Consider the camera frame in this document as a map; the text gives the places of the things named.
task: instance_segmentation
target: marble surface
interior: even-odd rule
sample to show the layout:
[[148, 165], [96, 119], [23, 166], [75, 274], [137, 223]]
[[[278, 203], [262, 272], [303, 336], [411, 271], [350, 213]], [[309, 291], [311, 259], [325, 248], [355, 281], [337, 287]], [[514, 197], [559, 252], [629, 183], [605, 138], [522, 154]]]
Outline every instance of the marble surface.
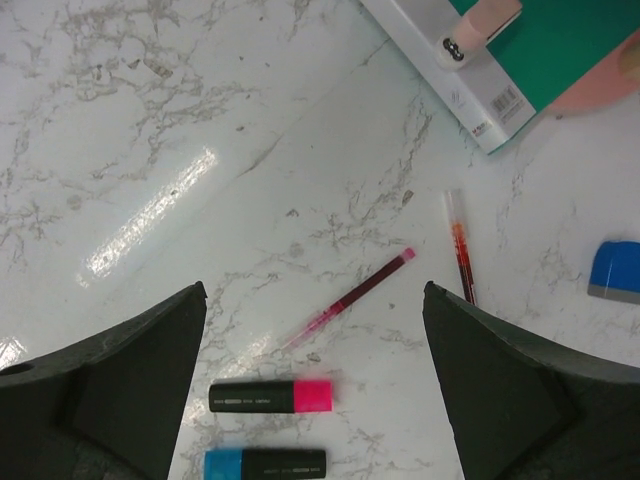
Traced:
[[[208, 318], [171, 479], [216, 446], [323, 447], [329, 479], [461, 479], [422, 289], [460, 292], [442, 191], [464, 190], [480, 306], [640, 366], [638, 307], [586, 295], [640, 239], [640, 96], [547, 115], [487, 158], [349, 0], [0, 6], [0, 367], [202, 280]], [[412, 245], [293, 355], [277, 340]], [[215, 379], [329, 376], [336, 412], [208, 412]]]

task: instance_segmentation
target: blue highlighter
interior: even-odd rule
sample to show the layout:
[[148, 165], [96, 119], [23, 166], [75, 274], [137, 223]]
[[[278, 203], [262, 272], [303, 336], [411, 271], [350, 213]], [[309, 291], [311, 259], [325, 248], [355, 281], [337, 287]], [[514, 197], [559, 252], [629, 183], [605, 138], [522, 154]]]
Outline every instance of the blue highlighter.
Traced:
[[589, 295], [640, 304], [640, 243], [604, 242], [593, 259]]
[[210, 450], [204, 480], [304, 480], [325, 478], [324, 450]]

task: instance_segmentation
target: blue object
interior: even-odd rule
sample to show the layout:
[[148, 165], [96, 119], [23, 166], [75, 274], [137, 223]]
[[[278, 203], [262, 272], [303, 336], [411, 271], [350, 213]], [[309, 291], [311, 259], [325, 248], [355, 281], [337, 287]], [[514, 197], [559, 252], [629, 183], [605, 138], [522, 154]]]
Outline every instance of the blue object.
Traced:
[[242, 480], [242, 450], [210, 450], [204, 456], [204, 480]]
[[640, 304], [640, 243], [604, 242], [593, 259], [589, 295]]

